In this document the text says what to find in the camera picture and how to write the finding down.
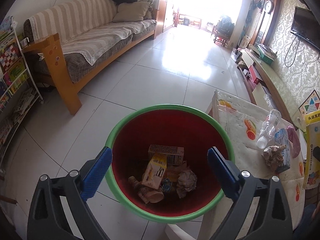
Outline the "yellow medicine box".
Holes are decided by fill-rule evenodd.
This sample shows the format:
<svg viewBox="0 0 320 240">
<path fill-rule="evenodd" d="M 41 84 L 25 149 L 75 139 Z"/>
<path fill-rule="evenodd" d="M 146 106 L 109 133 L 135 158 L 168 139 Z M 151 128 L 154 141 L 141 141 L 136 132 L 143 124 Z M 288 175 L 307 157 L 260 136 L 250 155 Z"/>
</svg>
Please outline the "yellow medicine box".
<svg viewBox="0 0 320 240">
<path fill-rule="evenodd" d="M 307 155 L 303 189 L 314 189 L 319 185 L 319 110 L 304 116 L 306 123 Z"/>
</svg>

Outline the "brown paper wrapper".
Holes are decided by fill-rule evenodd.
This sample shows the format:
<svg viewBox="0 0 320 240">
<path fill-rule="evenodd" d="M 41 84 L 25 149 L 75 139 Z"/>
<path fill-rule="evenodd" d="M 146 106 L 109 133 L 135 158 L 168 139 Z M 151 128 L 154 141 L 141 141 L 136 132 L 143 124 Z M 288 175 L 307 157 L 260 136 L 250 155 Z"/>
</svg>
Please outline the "brown paper wrapper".
<svg viewBox="0 0 320 240">
<path fill-rule="evenodd" d="M 273 172 L 283 165 L 284 157 L 282 151 L 286 149 L 286 145 L 268 146 L 261 154 L 265 160 L 265 164 Z"/>
</svg>

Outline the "blue toothpaste box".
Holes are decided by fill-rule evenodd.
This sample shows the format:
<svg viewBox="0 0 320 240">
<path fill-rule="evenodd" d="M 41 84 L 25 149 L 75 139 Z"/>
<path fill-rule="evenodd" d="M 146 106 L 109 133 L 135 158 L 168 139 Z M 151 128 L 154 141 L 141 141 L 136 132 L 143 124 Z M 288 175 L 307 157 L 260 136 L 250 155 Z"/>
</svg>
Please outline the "blue toothpaste box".
<svg viewBox="0 0 320 240">
<path fill-rule="evenodd" d="M 284 128 L 280 129 L 274 135 L 274 142 L 276 146 L 279 146 L 281 148 L 280 155 L 283 158 L 283 161 L 277 167 L 276 172 L 282 173 L 288 170 L 291 166 L 290 142 L 287 130 L 285 130 Z"/>
</svg>

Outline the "pink plastic bag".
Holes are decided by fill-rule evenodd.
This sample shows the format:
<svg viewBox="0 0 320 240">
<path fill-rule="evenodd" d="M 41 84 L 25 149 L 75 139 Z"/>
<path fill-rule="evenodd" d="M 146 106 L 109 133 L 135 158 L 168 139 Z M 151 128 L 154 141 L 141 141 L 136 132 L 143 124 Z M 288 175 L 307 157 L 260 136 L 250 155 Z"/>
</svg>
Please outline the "pink plastic bag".
<svg viewBox="0 0 320 240">
<path fill-rule="evenodd" d="M 291 151 L 292 158 L 296 158 L 299 156 L 301 151 L 300 140 L 293 126 L 288 125 L 286 128 L 286 131 L 287 131 L 288 139 L 290 142 L 290 151 Z"/>
</svg>

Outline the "clear plastic bottle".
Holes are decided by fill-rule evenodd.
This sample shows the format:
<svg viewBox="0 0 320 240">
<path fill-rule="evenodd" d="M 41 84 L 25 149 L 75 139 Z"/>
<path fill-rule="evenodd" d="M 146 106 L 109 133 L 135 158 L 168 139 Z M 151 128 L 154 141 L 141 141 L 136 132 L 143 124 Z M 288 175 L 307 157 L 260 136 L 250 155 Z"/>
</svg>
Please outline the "clear plastic bottle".
<svg viewBox="0 0 320 240">
<path fill-rule="evenodd" d="M 266 120 L 263 122 L 259 136 L 257 139 L 257 147 L 265 149 L 267 144 L 274 139 L 277 127 L 281 121 L 280 111 L 273 109 L 268 114 Z"/>
</svg>

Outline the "silver foil wrapper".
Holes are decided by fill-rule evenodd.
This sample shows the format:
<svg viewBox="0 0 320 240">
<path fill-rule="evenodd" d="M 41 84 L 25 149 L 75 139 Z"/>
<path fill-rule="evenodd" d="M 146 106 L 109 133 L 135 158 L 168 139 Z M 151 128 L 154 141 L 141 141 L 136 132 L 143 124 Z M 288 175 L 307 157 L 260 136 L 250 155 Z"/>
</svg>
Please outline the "silver foil wrapper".
<svg viewBox="0 0 320 240">
<path fill-rule="evenodd" d="M 179 198 L 184 198 L 188 192 L 196 189 L 197 176 L 190 170 L 182 171 L 177 179 L 176 191 Z"/>
</svg>

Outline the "yellow drink carton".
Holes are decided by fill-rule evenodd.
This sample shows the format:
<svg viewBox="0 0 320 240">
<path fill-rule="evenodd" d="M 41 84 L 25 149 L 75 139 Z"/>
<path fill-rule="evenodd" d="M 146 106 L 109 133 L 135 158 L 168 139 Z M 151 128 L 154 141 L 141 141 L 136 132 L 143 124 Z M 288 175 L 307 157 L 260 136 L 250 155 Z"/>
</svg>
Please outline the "yellow drink carton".
<svg viewBox="0 0 320 240">
<path fill-rule="evenodd" d="M 167 169 L 167 156 L 155 153 L 149 161 L 142 179 L 142 185 L 152 189 L 159 189 Z"/>
</svg>

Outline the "white blue milk carton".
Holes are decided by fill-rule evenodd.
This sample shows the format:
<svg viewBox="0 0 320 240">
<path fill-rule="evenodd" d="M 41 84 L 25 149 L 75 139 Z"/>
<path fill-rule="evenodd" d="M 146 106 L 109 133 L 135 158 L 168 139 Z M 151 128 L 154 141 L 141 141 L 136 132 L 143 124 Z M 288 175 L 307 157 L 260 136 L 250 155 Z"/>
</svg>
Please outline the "white blue milk carton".
<svg viewBox="0 0 320 240">
<path fill-rule="evenodd" d="M 152 158 L 154 154 L 164 154 L 167 156 L 167 164 L 180 166 L 183 164 L 184 148 L 176 146 L 150 145 L 148 154 Z"/>
</svg>

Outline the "green red trash bin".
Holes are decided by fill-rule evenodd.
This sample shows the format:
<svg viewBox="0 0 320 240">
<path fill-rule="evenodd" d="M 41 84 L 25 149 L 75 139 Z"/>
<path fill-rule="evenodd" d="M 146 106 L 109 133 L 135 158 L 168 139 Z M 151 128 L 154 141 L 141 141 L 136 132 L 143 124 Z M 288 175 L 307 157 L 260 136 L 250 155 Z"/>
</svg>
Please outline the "green red trash bin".
<svg viewBox="0 0 320 240">
<path fill-rule="evenodd" d="M 105 145 L 113 154 L 105 178 L 116 199 L 136 215 L 165 224 L 200 217 L 224 197 L 208 164 L 211 147 L 215 146 L 225 159 L 235 161 L 223 127 L 208 114 L 183 105 L 155 105 L 129 114 L 112 129 Z M 197 176 L 196 189 L 182 199 L 168 194 L 159 203 L 145 204 L 129 184 L 129 177 L 142 178 L 150 160 L 150 145 L 183 147 L 183 159 Z"/>
</svg>

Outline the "fruit print tablecloth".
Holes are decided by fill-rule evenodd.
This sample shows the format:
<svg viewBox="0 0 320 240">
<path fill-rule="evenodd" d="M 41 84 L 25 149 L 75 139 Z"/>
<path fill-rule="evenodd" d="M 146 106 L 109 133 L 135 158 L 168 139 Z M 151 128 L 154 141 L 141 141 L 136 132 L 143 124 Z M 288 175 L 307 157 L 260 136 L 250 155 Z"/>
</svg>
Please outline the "fruit print tablecloth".
<svg viewBox="0 0 320 240">
<path fill-rule="evenodd" d="M 258 178 L 272 177 L 274 173 L 266 166 L 261 155 L 263 150 L 257 147 L 262 123 L 269 112 L 244 99 L 217 89 L 210 107 L 210 111 L 208 109 L 207 112 L 218 121 L 232 142 L 235 164 L 239 170 L 247 170 Z M 290 158 L 290 168 L 280 173 L 279 178 L 289 202 L 292 225 L 295 229 L 302 218 L 305 203 L 304 165 L 301 153 L 296 158 L 291 156 Z M 243 237 L 248 232 L 257 204 L 258 199 L 254 199 L 237 238 Z M 231 205 L 232 200 L 223 197 L 212 210 L 205 213 L 197 239 L 209 239 L 223 221 Z"/>
</svg>

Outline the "chinese checkers board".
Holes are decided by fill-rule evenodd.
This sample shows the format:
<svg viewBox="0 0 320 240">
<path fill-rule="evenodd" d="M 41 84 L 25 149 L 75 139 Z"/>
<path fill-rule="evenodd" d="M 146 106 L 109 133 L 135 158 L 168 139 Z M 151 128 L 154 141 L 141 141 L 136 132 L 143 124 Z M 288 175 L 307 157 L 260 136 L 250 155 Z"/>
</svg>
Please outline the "chinese checkers board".
<svg viewBox="0 0 320 240">
<path fill-rule="evenodd" d="M 316 90 L 313 90 L 308 98 L 300 105 L 299 111 L 304 119 L 304 116 L 319 110 L 319 95 Z"/>
</svg>

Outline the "book rack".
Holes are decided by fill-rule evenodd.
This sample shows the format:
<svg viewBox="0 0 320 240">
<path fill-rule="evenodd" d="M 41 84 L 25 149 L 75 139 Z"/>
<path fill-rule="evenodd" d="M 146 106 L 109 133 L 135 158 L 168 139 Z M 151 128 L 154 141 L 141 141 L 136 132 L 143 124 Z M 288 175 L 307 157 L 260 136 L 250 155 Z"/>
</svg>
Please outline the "book rack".
<svg viewBox="0 0 320 240">
<path fill-rule="evenodd" d="M 1 161 L 21 122 L 43 100 L 31 75 L 12 16 L 1 23 Z"/>
</svg>

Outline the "long tv cabinet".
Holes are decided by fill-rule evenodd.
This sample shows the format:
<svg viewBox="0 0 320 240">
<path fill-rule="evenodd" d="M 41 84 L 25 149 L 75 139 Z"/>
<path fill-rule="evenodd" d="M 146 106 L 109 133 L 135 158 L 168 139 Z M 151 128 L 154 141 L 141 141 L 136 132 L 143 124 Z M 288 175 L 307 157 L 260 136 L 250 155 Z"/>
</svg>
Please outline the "long tv cabinet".
<svg viewBox="0 0 320 240">
<path fill-rule="evenodd" d="M 258 103 L 257 99 L 253 96 L 253 90 L 254 85 L 261 84 L 270 92 L 271 98 L 277 110 L 281 112 L 283 119 L 293 124 L 295 128 L 305 129 L 304 118 L 299 111 L 299 106 L 296 104 L 293 95 L 270 65 L 262 61 L 255 52 L 251 52 L 247 48 L 242 50 L 233 49 L 231 59 L 235 63 L 243 61 L 246 69 L 253 67 L 254 73 L 247 75 L 242 68 L 238 67 L 244 78 L 244 84 L 251 103 L 255 105 Z"/>
</svg>

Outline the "green box on cabinet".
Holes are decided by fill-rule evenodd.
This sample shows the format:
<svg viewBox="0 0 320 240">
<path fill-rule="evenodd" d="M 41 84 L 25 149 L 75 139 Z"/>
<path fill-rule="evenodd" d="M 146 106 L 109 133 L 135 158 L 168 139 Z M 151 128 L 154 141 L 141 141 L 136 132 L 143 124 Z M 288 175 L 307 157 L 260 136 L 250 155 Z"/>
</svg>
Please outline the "green box on cabinet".
<svg viewBox="0 0 320 240">
<path fill-rule="evenodd" d="M 272 56 L 269 56 L 268 54 L 265 54 L 263 51 L 261 50 L 258 50 L 259 51 L 259 57 L 260 59 L 265 62 L 266 64 L 269 64 L 271 65 L 274 61 L 275 61 L 275 58 L 272 57 Z"/>
</svg>

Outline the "striped wooden sofa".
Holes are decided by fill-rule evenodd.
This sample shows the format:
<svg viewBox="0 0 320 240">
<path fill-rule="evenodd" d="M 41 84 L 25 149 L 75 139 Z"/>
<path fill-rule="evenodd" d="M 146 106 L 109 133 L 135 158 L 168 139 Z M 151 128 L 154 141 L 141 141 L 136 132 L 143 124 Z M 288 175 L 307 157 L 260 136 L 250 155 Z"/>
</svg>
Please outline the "striped wooden sofa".
<svg viewBox="0 0 320 240">
<path fill-rule="evenodd" d="M 156 35 L 153 0 L 143 21 L 112 22 L 118 5 L 112 0 L 73 0 L 29 17 L 23 49 L 33 60 L 37 81 L 57 88 L 72 115 L 82 104 L 78 93 L 105 67 L 129 49 Z"/>
</svg>

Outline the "wooden chair with clothes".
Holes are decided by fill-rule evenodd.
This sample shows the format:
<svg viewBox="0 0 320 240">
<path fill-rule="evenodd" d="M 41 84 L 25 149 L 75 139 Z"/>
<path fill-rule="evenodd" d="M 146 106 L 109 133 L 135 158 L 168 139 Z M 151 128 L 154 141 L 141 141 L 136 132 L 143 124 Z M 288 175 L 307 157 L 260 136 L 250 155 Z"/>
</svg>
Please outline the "wooden chair with clothes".
<svg viewBox="0 0 320 240">
<path fill-rule="evenodd" d="M 223 47 L 228 45 L 233 33 L 235 24 L 229 16 L 223 17 L 213 28 L 212 34 L 215 35 L 214 42 L 218 41 Z"/>
</svg>

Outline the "wooden table far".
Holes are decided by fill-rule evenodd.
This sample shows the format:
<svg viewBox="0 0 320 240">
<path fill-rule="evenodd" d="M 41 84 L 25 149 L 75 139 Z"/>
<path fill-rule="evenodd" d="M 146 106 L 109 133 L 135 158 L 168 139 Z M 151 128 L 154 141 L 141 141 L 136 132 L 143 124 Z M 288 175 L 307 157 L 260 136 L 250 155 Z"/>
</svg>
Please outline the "wooden table far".
<svg viewBox="0 0 320 240">
<path fill-rule="evenodd" d="M 178 24 L 185 25 L 185 26 L 194 26 L 198 29 L 201 28 L 202 20 L 192 18 L 189 15 L 182 15 L 180 14 L 178 17 Z"/>
</svg>

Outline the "beige cushion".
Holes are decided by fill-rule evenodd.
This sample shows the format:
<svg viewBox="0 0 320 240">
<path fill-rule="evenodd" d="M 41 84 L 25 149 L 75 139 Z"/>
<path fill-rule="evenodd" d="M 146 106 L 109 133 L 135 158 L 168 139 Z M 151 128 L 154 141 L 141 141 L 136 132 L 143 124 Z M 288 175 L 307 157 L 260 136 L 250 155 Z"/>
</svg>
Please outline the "beige cushion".
<svg viewBox="0 0 320 240">
<path fill-rule="evenodd" d="M 121 3 L 112 22 L 139 22 L 149 8 L 149 2 Z"/>
</svg>

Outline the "wall mounted television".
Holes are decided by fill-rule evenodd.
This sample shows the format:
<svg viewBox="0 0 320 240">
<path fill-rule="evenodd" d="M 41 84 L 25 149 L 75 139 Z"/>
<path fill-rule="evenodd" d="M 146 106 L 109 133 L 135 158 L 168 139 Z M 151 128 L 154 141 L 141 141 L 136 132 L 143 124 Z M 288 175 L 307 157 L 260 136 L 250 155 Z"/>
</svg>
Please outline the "wall mounted television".
<svg viewBox="0 0 320 240">
<path fill-rule="evenodd" d="M 295 7 L 290 33 L 319 50 L 320 25 L 311 10 Z"/>
</svg>

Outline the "wall clock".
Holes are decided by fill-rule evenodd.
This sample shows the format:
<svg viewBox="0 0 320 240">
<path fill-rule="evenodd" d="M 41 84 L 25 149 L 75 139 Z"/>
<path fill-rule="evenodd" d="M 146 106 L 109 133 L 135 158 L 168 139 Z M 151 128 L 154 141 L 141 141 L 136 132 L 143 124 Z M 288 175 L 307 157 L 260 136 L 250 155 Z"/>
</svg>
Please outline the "wall clock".
<svg viewBox="0 0 320 240">
<path fill-rule="evenodd" d="M 273 2 L 271 0 L 267 0 L 264 3 L 264 12 L 266 12 L 267 14 L 270 14 L 273 10 Z"/>
</svg>

